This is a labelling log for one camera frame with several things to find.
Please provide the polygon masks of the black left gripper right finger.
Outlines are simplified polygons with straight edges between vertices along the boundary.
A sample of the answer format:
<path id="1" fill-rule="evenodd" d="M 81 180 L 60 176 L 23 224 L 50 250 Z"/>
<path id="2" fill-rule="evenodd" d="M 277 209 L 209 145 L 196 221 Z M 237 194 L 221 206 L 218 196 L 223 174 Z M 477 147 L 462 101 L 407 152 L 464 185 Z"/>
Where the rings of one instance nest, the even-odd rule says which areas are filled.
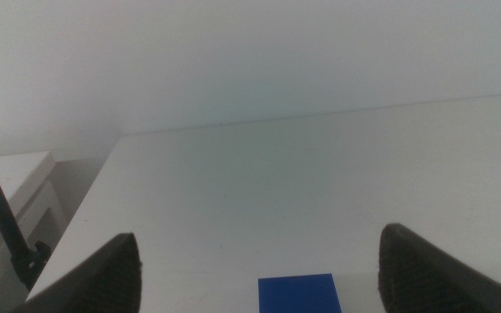
<path id="1" fill-rule="evenodd" d="M 501 313 L 501 283 L 400 223 L 381 232 L 377 287 L 387 312 Z"/>

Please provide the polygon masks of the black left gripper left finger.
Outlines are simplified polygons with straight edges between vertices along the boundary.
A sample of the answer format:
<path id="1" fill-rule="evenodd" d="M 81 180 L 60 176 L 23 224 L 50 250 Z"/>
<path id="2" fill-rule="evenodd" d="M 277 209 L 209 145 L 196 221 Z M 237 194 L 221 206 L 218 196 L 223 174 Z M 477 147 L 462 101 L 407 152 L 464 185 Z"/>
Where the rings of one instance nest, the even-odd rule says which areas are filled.
<path id="1" fill-rule="evenodd" d="M 138 313 L 142 263 L 132 233 L 113 237 L 12 313 Z"/>

